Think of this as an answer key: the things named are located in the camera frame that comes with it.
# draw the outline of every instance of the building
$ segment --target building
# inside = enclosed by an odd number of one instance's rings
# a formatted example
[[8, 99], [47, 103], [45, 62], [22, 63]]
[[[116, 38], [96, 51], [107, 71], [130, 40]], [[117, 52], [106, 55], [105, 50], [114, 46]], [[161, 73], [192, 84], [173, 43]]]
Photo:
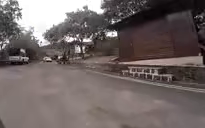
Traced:
[[198, 56], [198, 36], [190, 7], [169, 2], [109, 26], [117, 30], [121, 61]]

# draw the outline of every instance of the tree trunk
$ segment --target tree trunk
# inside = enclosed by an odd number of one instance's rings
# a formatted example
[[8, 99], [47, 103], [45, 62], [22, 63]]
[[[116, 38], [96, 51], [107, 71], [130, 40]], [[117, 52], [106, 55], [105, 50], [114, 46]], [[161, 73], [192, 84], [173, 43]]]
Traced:
[[84, 52], [83, 52], [83, 42], [81, 42], [81, 44], [80, 44], [80, 51], [81, 51], [82, 59], [84, 59], [85, 56], [84, 56]]

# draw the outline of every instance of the street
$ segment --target street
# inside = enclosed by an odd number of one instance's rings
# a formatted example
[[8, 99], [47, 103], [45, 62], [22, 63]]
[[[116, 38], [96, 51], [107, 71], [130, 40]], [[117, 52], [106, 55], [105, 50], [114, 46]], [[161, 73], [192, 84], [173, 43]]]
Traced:
[[38, 63], [0, 68], [6, 128], [205, 128], [205, 94]]

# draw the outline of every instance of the overcast sky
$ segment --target overcast sky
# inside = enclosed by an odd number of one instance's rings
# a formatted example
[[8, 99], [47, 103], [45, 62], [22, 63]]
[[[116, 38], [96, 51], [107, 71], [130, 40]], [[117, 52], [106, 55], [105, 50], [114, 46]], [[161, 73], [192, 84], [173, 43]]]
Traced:
[[89, 9], [102, 12], [102, 0], [18, 0], [23, 9], [23, 18], [19, 21], [23, 27], [34, 27], [35, 36], [43, 41], [42, 34], [53, 24], [65, 19], [65, 13], [88, 5]]

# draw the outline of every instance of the car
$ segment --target car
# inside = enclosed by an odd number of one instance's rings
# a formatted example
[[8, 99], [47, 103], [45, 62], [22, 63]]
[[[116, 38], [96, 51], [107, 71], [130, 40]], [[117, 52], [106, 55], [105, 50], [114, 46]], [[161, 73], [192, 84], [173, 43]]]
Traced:
[[52, 59], [50, 57], [44, 57], [43, 61], [44, 62], [52, 62]]

